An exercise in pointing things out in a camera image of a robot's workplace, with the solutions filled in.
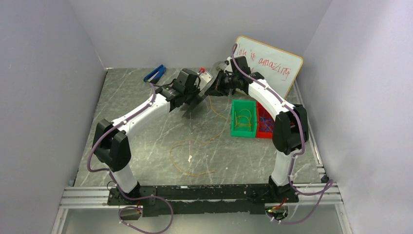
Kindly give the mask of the yellow framed whiteboard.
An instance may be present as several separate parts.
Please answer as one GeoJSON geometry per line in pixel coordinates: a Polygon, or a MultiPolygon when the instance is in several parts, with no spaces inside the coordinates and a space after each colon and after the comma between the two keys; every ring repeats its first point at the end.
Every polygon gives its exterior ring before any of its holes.
{"type": "Polygon", "coordinates": [[[234,57],[244,56],[252,72],[259,72],[272,89],[287,98],[303,65],[302,57],[245,36],[235,43],[237,47],[230,49],[234,57]]]}

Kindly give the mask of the green plastic bin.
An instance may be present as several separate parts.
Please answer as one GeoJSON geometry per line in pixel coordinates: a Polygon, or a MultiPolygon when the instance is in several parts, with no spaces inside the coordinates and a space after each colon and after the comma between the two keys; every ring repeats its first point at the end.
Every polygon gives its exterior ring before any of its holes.
{"type": "Polygon", "coordinates": [[[231,106],[230,135],[255,138],[257,128],[256,102],[233,100],[231,106]]]}

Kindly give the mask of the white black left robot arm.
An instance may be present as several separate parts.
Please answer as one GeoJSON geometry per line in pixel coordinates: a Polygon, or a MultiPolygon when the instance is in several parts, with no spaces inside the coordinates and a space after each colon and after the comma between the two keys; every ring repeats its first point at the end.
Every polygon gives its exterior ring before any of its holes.
{"type": "Polygon", "coordinates": [[[203,69],[194,72],[184,68],[170,83],[162,85],[151,83],[152,92],[149,99],[129,113],[112,121],[106,119],[99,121],[88,156],[88,171],[93,173],[100,171],[92,169],[90,165],[92,156],[96,156],[105,164],[102,170],[109,173],[127,204],[141,200],[140,183],[130,168],[130,139],[156,118],[170,113],[183,104],[190,104],[211,80],[212,75],[203,69]]]}

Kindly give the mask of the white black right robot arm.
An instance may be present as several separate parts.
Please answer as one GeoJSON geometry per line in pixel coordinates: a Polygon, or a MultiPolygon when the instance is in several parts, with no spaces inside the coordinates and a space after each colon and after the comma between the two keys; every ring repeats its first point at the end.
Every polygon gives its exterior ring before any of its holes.
{"type": "Polygon", "coordinates": [[[276,161],[268,180],[266,197],[298,201],[292,172],[297,157],[305,152],[308,141],[306,109],[283,99],[259,72],[251,72],[244,56],[230,58],[228,66],[221,69],[205,88],[205,95],[228,96],[237,89],[255,99],[274,121],[272,142],[276,148],[276,161]]]}

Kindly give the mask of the red plastic bin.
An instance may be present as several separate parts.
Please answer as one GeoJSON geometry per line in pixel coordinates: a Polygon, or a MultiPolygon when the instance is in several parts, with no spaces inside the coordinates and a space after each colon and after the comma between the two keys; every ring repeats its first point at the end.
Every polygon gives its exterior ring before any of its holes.
{"type": "Polygon", "coordinates": [[[267,110],[256,101],[256,116],[257,116],[257,128],[256,138],[273,137],[274,120],[267,110]]]}

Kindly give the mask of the dark grey perforated spool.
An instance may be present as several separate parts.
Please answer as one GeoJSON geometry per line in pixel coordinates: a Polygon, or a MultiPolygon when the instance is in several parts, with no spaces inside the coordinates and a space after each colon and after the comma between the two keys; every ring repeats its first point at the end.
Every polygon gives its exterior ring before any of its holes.
{"type": "Polygon", "coordinates": [[[204,101],[207,97],[205,94],[206,89],[201,90],[196,96],[191,99],[189,104],[185,104],[184,110],[185,112],[182,115],[182,118],[190,119],[192,113],[195,113],[198,110],[198,106],[204,101]]]}

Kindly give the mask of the aluminium frame rail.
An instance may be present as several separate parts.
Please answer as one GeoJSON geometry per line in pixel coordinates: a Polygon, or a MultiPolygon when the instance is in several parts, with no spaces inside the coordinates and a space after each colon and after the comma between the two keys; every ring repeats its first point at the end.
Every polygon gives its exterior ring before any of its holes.
{"type": "Polygon", "coordinates": [[[109,190],[106,187],[66,187],[59,208],[62,209],[103,209],[107,204],[109,190]]]}

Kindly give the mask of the blue and black stapler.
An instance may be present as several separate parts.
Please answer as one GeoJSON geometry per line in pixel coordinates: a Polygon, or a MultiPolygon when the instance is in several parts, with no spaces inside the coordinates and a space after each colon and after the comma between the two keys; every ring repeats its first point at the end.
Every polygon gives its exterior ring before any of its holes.
{"type": "Polygon", "coordinates": [[[166,67],[161,64],[154,70],[152,70],[149,74],[147,74],[144,78],[143,81],[146,83],[151,83],[153,85],[156,85],[158,81],[161,79],[161,77],[164,75],[166,71],[166,67]]]}

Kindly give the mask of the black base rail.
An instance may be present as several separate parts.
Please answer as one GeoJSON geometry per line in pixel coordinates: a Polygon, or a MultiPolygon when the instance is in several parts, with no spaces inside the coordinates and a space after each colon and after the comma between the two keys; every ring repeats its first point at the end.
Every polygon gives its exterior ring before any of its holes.
{"type": "Polygon", "coordinates": [[[139,195],[140,201],[132,201],[124,198],[117,188],[111,188],[107,204],[138,205],[144,217],[154,217],[171,212],[176,215],[238,212],[263,215],[270,207],[299,201],[292,189],[279,189],[267,183],[141,186],[139,195]]]}

